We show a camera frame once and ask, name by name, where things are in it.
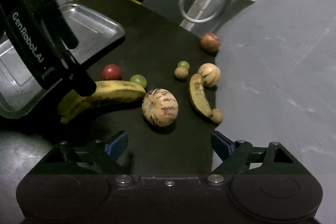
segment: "pepino melon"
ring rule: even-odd
[[[197,73],[202,75],[203,85],[212,87],[221,77],[221,70],[214,64],[205,63],[199,67]]]
[[[151,90],[142,102],[142,114],[154,126],[170,125],[176,119],[178,112],[177,100],[168,90]]]

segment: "metal bolt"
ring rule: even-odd
[[[212,183],[220,183],[224,180],[223,176],[221,175],[209,175],[208,176],[208,181],[212,182]]]
[[[167,181],[165,182],[165,184],[166,184],[168,187],[170,187],[170,186],[173,186],[173,185],[175,184],[175,182],[173,182],[172,180],[167,180]]]
[[[132,181],[132,177],[129,175],[119,175],[115,178],[115,181],[120,184],[127,184]]]

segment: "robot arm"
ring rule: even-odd
[[[0,0],[0,26],[42,88],[62,78],[81,96],[95,92],[94,81],[68,50],[78,40],[55,0]]]

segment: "metal tray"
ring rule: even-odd
[[[60,10],[78,38],[78,47],[70,51],[80,64],[125,35],[120,24],[83,5],[64,4]],[[0,39],[0,115],[23,117],[53,87],[41,88],[4,34]]]

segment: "concrete floor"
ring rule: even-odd
[[[226,118],[218,130],[255,146],[280,141],[324,189],[317,219],[334,224],[335,0],[236,0],[218,20],[191,28],[199,36],[210,31],[222,40],[216,101]]]

